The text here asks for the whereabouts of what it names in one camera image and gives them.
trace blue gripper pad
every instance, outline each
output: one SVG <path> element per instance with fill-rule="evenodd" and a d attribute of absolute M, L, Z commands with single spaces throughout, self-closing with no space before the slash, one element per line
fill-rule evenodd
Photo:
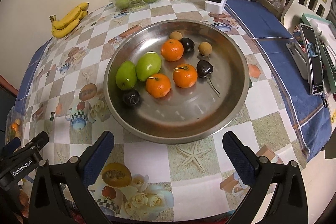
<path fill-rule="evenodd" d="M 104 131 L 92 146 L 85 149 L 81 155 L 81 160 L 83 160 L 84 164 L 81 177 L 86 187 L 96 182 L 113 147 L 113 134 L 109 131 Z"/>
<path fill-rule="evenodd" d="M 0 157 L 7 157 L 14 153 L 21 145 L 21 141 L 18 137 L 12 139 L 8 144 L 6 144 L 2 149 L 0 149 Z"/>
<path fill-rule="evenodd" d="M 224 134 L 223 148 L 242 182 L 252 186 L 259 166 L 257 156 L 249 147 L 244 146 L 232 131 Z"/>

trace smartphone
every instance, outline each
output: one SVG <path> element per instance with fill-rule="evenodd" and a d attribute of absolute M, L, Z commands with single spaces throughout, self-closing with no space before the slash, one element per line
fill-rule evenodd
<path fill-rule="evenodd" d="M 309 25 L 300 24 L 299 29 L 307 57 L 310 94 L 320 95 L 323 92 L 323 70 L 318 41 L 314 29 Z"/>

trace bowl rim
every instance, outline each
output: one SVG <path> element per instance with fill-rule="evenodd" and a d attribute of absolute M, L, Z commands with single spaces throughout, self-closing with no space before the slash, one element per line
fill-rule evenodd
<path fill-rule="evenodd" d="M 118 112 L 116 111 L 116 109 L 114 108 L 114 106 L 112 104 L 111 98 L 109 96 L 109 91 L 108 91 L 108 77 L 109 77 L 110 67 L 111 67 L 116 55 L 122 49 L 122 47 L 129 40 L 131 40 L 134 36 L 136 36 L 137 34 L 139 34 L 141 32 L 144 32 L 145 30 L 151 28 L 152 26 L 160 25 L 160 24 L 163 24 L 163 23 L 170 23 L 170 22 L 197 23 L 197 24 L 200 24 L 200 25 L 204 25 L 205 27 L 209 27 L 209 28 L 213 29 L 214 31 L 217 31 L 220 34 L 222 34 L 225 38 L 227 38 L 232 43 L 232 45 L 235 47 L 236 51 L 238 52 L 238 55 L 240 56 L 241 62 L 243 63 L 244 74 L 245 74 L 244 86 L 243 86 L 243 90 L 241 92 L 240 98 L 239 98 L 236 106 L 233 108 L 233 110 L 230 112 L 230 114 L 226 118 L 224 118 L 216 126 L 210 128 L 206 131 L 200 132 L 196 135 L 185 136 L 185 137 L 180 137 L 180 138 L 153 136 L 153 135 L 144 133 L 144 132 L 132 127 L 124 119 L 122 119 L 122 117 L 118 114 Z M 219 30 L 219 29 L 217 29 L 217 28 L 215 28 L 215 27 L 213 27 L 209 24 L 200 22 L 200 21 L 187 20 L 187 19 L 172 19 L 172 20 L 159 21 L 159 22 L 153 23 L 151 25 L 148 25 L 146 27 L 143 27 L 141 30 L 131 34 L 127 39 L 125 39 L 124 42 L 122 42 L 122 44 L 113 53 L 111 59 L 109 60 L 108 65 L 106 67 L 105 74 L 104 74 L 103 91 L 104 91 L 105 101 L 108 105 L 109 111 L 111 112 L 112 116 L 118 122 L 118 124 L 121 125 L 123 128 L 125 128 L 128 132 L 130 132 L 131 134 L 134 134 L 135 136 L 137 136 L 137 137 L 139 137 L 143 140 L 154 142 L 154 143 L 182 144 L 182 143 L 190 143 L 190 142 L 194 142 L 194 141 L 197 141 L 197 140 L 204 139 L 204 138 L 206 138 L 206 137 L 208 137 L 212 134 L 215 134 L 215 133 L 219 132 L 224 127 L 226 127 L 232 121 L 232 119 L 238 114 L 238 112 L 241 110 L 241 108 L 242 108 L 242 106 L 243 106 L 243 104 L 246 100 L 246 97 L 247 97 L 247 93 L 248 93 L 248 89 L 249 89 L 249 81 L 250 81 L 249 69 L 248 69 L 248 65 L 247 65 L 247 61 L 245 59 L 245 56 L 244 56 L 243 52 L 241 51 L 241 49 L 236 44 L 236 42 L 231 37 L 229 37 L 226 33 L 222 32 L 221 30 Z"/>

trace starfish print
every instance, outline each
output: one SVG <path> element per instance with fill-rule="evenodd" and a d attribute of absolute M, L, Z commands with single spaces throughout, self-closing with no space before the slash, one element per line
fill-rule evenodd
<path fill-rule="evenodd" d="M 123 25 L 123 23 L 121 22 L 120 19 L 114 19 L 113 22 L 116 22 L 116 23 L 118 23 L 119 25 Z"/>
<path fill-rule="evenodd" d="M 139 26 L 141 26 L 141 27 L 142 27 L 142 23 L 143 23 L 143 20 L 142 20 L 142 21 L 140 21 L 139 23 L 133 23 L 133 24 L 132 24 L 132 26 L 133 26 L 133 27 L 135 27 L 136 25 L 139 25 Z"/>
<path fill-rule="evenodd" d="M 90 83 L 89 81 L 89 75 L 85 72 L 82 72 L 84 79 L 86 80 L 87 83 Z"/>
<path fill-rule="evenodd" d="M 66 157 L 65 157 L 64 155 L 62 155 L 62 151 L 61 151 L 61 153 L 58 152 L 58 150 L 57 150 L 56 152 L 57 152 L 57 156 L 58 156 L 58 158 L 59 158 L 59 161 L 60 161 L 61 163 L 66 162 Z"/>
<path fill-rule="evenodd" d="M 187 164 L 194 162 L 196 164 L 196 166 L 202 171 L 205 172 L 202 164 L 200 163 L 200 157 L 203 156 L 204 154 L 208 153 L 209 151 L 211 151 L 211 149 L 207 149 L 207 150 L 201 150 L 201 151 L 196 151 L 196 146 L 197 146 L 197 142 L 194 142 L 194 146 L 192 148 L 192 151 L 187 151 L 184 150 L 183 148 L 180 147 L 176 147 L 177 150 L 183 154 L 184 156 L 186 156 L 186 160 L 181 164 L 181 168 L 185 167 Z"/>

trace cherry stem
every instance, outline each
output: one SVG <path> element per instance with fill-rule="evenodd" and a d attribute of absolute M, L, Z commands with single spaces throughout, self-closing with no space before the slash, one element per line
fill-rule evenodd
<path fill-rule="evenodd" d="M 178 71 L 177 69 L 189 70 L 189 68 L 187 66 L 180 67 L 180 68 L 175 68 L 174 71 Z"/>
<path fill-rule="evenodd" d="M 209 75 L 208 79 L 209 79 L 209 81 L 210 81 L 210 84 L 211 84 L 212 88 L 218 93 L 218 97 L 220 97 L 220 93 L 219 93 L 218 90 L 216 90 L 215 86 L 213 85 L 213 83 L 212 83 L 212 81 L 211 81 L 211 78 L 210 78 L 210 75 Z"/>

